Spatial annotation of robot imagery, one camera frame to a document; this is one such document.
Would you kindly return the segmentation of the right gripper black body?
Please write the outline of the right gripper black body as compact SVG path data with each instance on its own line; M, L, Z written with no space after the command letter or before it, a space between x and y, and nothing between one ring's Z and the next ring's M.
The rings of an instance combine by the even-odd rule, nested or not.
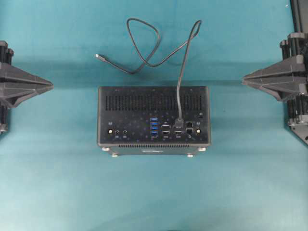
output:
M308 124L308 35L291 33L280 42L287 82L282 99L286 102L288 125Z

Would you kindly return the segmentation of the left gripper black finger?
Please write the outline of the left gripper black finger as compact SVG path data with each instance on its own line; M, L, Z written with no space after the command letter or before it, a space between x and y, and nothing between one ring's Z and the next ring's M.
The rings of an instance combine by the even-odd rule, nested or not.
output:
M0 81L20 84L37 84L48 87L53 86L50 81L47 81L36 75L32 75L24 70L6 63L0 64Z
M4 89L0 91L0 103L7 107L17 107L22 102L52 89L53 86L36 89Z

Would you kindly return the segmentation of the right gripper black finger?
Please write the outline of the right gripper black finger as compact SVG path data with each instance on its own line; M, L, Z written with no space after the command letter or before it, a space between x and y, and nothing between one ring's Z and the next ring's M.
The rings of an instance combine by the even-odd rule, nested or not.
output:
M254 89L260 90L273 96L277 101L286 102L294 99L298 95L308 94L308 84L300 83L283 83L283 84L269 84L260 85L255 83L242 82L243 85L247 85Z
M305 72L306 67L303 56L286 58L264 69L259 69L243 77L243 84L261 84L262 79L271 77L286 77L294 73Z

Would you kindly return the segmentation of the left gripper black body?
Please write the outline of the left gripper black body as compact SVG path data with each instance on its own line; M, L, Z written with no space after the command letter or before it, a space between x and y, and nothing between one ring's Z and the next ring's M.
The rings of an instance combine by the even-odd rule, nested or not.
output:
M0 62L11 65L13 50L8 48L6 41L0 41ZM8 107L0 103L0 133L6 132L8 129Z

